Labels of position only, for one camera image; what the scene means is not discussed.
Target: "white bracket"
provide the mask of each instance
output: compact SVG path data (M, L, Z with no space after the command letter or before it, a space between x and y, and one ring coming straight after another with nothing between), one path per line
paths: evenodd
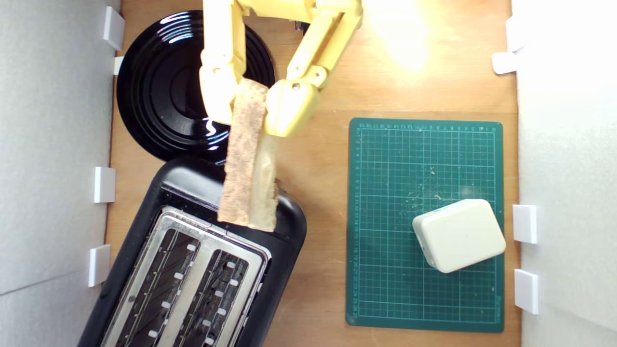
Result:
M105 9L105 27L103 28L103 39L107 41L116 51L122 50L124 42L124 18L107 6Z
M90 263L88 266L88 287L105 281L109 275L109 263L111 260L111 246L102 245L90 249Z
M120 73L120 66L122 66L123 60L124 56L116 57L114 59L114 76L117 76Z
M115 169L97 166L94 170L94 202L115 201Z
M505 21L507 52L493 53L491 62L493 71L497 75L514 72L518 68L516 53L527 43L527 30L525 23L518 16L512 15Z
M538 275L514 270L514 304L531 314L538 314Z
M514 240L533 245L538 243L535 205L513 205L512 219Z

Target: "cutting mat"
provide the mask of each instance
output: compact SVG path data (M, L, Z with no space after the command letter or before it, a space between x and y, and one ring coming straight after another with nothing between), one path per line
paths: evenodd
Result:
M503 331L503 254L442 274L412 229L417 215L481 198L503 230L501 124L356 118L349 131L347 322Z

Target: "wooden table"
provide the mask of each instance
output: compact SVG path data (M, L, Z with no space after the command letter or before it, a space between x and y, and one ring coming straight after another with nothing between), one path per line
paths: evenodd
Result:
M123 0L124 50L148 25L200 9L200 0ZM503 51L510 2L500 0L365 0L362 28L324 92L319 110L282 141L279 178L302 206L308 234L278 307L266 346L516 346L521 314L513 304L519 248L506 207L505 331L500 334L351 327L344 320L347 128L356 116L491 120L503 123L505 205L518 200L517 105L513 75L496 76L491 54ZM278 78L301 33L285 20L245 21L266 42ZM111 167L116 202L106 241L117 254L162 162L139 147L114 106Z

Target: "toaster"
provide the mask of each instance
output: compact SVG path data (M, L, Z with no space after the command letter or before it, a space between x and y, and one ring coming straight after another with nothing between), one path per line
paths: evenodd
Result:
M198 157L154 177L79 346L261 346L306 234L278 195L273 233L217 222L225 172Z

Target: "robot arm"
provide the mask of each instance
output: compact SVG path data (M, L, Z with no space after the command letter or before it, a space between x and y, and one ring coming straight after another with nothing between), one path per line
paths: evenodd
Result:
M292 135L315 110L321 91L362 22L360 0L204 0L199 71L209 117L230 124L236 86L246 71L243 15L310 23L284 80L268 91L265 131Z

